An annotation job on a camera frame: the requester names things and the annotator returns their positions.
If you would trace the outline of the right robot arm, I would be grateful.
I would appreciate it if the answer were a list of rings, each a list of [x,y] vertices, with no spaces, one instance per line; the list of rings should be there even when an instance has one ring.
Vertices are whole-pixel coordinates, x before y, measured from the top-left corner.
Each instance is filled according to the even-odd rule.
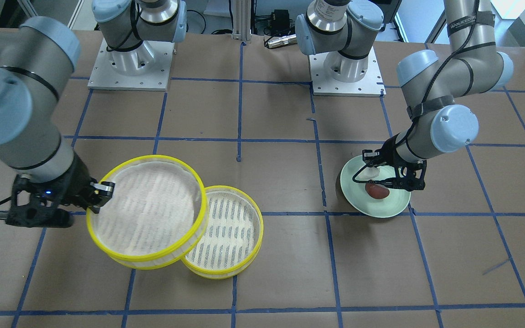
[[[124,56],[148,41],[183,41],[187,6],[182,0],[94,0],[92,12],[115,54],[119,73],[139,72],[149,60],[127,68]],[[67,81],[77,68],[79,39],[66,25],[35,16],[17,32],[0,31],[0,161],[17,174],[10,216],[51,213],[60,205],[99,210],[114,185],[99,183],[52,122]]]

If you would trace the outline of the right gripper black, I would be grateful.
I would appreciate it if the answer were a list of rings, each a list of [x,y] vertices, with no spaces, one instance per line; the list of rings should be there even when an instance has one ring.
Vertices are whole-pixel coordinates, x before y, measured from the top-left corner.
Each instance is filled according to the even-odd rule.
[[[39,182],[35,177],[17,176],[12,188],[12,205],[52,203],[75,205],[94,214],[111,200],[115,191],[112,181],[96,181],[78,155],[75,155],[67,171],[50,181]]]

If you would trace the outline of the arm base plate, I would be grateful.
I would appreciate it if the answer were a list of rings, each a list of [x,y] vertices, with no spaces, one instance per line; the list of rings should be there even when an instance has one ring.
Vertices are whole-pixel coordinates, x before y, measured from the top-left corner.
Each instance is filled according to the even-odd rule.
[[[315,96],[385,96],[385,84],[374,48],[352,60],[337,51],[310,55],[309,70]]]
[[[108,52],[103,40],[87,86],[106,91],[165,92],[174,50],[174,43],[144,41],[129,52]]]

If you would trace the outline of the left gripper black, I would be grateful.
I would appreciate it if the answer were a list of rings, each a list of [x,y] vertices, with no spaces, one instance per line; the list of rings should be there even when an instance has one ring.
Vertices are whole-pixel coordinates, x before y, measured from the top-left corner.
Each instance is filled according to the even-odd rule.
[[[390,166],[393,168],[395,175],[382,180],[363,180],[363,183],[373,183],[409,192],[423,190],[425,189],[424,176],[427,161],[421,160],[411,163],[400,157],[396,150],[396,139],[398,136],[395,135],[388,139],[377,151],[372,151],[371,149],[363,150],[363,162],[366,167]]]

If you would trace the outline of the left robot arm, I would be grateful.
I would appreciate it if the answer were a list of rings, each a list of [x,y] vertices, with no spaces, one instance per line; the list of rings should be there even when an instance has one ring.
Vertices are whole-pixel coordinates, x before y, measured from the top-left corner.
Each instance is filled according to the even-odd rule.
[[[444,14],[451,53],[441,61],[434,51],[421,50],[399,62],[396,75],[411,126],[380,149],[362,152],[364,166],[352,177],[355,183],[424,189],[427,160],[465,147],[479,133],[475,114],[455,100],[504,87],[511,79],[513,62],[496,49],[489,0],[446,0]],[[296,39],[305,55],[327,53],[327,68],[353,68],[350,77],[332,73],[352,82],[361,77],[383,21],[381,8],[368,0],[314,0],[296,19]]]

